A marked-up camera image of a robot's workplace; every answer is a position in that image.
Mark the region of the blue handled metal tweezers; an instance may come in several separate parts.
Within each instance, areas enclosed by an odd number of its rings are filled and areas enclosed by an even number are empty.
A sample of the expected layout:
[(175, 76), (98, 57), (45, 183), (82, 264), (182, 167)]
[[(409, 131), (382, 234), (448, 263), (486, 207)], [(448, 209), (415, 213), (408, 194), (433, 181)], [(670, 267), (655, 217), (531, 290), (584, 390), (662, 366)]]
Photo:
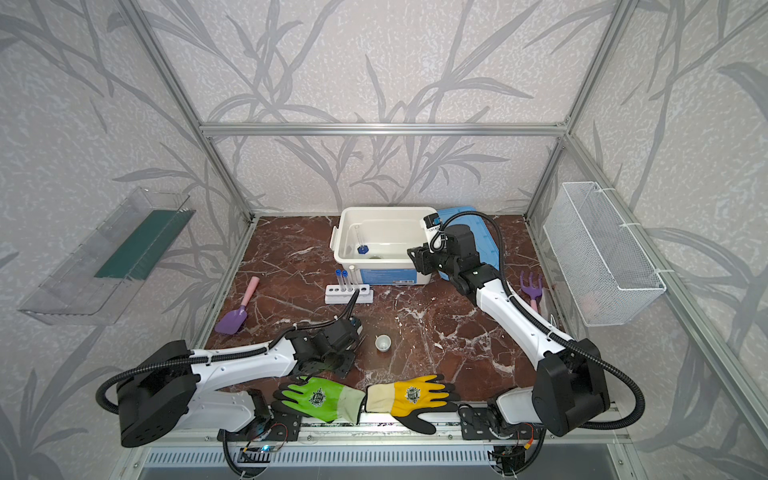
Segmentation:
[(364, 335), (358, 339), (358, 341), (352, 346), (351, 351), (357, 352), (358, 349), (361, 347), (363, 341), (366, 339), (367, 335)]

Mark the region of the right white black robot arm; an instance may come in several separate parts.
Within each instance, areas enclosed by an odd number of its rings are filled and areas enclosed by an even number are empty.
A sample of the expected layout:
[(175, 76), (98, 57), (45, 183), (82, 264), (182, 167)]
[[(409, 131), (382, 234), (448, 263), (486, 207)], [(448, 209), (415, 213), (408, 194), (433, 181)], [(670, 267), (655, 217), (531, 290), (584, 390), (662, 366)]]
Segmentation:
[[(459, 221), (462, 216), (425, 216), (427, 240), (407, 254), (418, 273), (446, 275), (461, 295), (512, 337), (535, 368), (533, 386), (509, 390), (494, 400), (503, 420), (539, 424), (558, 437), (577, 428), (618, 430), (638, 422), (646, 410), (640, 386), (603, 360), (590, 340), (573, 339), (524, 302), (506, 278), (503, 259), (495, 265), (482, 261), (471, 228)], [(611, 403), (607, 376), (630, 390), (634, 406), (618, 420), (601, 421), (599, 415)]]

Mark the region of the clear cylinder blue hexagonal base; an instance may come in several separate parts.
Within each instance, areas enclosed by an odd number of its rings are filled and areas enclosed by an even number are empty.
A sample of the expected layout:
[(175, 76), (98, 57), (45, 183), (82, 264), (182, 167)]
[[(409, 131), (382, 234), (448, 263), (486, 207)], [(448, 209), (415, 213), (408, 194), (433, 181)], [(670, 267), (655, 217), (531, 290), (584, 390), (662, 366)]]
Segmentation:
[(358, 255), (366, 255), (369, 252), (369, 247), (364, 239), (362, 226), (360, 224), (354, 224), (350, 228), (350, 235), (354, 242), (354, 250)]

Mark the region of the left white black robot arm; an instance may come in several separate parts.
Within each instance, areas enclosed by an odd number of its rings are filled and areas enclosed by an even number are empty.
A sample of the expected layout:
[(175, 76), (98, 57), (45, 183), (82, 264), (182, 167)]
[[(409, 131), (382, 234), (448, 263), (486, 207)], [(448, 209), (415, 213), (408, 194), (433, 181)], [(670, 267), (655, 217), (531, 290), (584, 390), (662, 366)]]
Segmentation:
[(160, 347), (141, 365), (100, 385), (97, 404), (119, 418), (126, 448), (152, 443), (179, 429), (239, 432), (263, 412), (256, 396), (231, 386), (262, 378), (345, 376), (355, 360), (362, 323), (352, 291), (341, 314), (320, 324), (292, 327), (258, 344), (190, 350), (183, 340)]

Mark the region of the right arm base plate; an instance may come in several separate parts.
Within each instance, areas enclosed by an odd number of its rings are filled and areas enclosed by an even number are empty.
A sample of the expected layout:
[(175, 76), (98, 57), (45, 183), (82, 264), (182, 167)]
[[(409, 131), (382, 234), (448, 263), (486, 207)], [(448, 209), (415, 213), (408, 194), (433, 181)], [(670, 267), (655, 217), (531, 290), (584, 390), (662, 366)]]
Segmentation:
[(541, 429), (527, 423), (510, 424), (495, 407), (458, 406), (463, 440), (514, 440), (527, 443), (541, 437)]

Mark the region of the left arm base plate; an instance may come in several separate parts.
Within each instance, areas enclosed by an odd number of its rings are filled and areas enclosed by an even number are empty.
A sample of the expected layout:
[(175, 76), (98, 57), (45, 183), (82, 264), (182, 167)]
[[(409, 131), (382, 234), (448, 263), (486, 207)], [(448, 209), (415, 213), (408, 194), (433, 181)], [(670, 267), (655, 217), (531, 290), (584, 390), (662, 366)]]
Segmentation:
[(270, 420), (261, 423), (254, 420), (240, 431), (228, 433), (227, 437), (229, 441), (241, 442), (293, 442), (298, 439), (302, 420), (301, 415), (277, 412), (272, 414)]

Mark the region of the white plastic storage bin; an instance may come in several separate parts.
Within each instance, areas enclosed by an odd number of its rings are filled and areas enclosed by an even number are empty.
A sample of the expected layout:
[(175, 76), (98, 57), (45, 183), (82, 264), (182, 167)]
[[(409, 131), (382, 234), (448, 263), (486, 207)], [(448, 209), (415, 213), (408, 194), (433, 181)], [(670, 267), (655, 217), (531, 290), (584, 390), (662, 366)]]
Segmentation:
[[(416, 271), (407, 254), (409, 248), (426, 243), (423, 218), (437, 211), (431, 207), (349, 207), (331, 233), (329, 247), (335, 261), (357, 283), (371, 286), (416, 286), (430, 282), (430, 275)], [(362, 226), (369, 247), (358, 255), (350, 228)], [(391, 255), (388, 260), (372, 260), (371, 252)]]

